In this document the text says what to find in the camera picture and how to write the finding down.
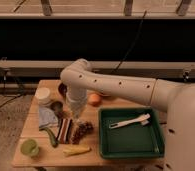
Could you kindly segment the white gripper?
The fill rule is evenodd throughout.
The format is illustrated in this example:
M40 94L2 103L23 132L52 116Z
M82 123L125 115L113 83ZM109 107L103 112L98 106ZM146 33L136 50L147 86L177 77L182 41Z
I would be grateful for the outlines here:
M74 119L78 119L86 105L86 100L69 100L68 106Z

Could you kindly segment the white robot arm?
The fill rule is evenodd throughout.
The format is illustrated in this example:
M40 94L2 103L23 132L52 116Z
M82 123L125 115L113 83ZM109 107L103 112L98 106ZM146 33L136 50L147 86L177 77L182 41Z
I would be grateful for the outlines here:
M82 104L88 90L153 107L167 114L163 171L195 171L195 83L96 74L85 59L64 68L70 106Z

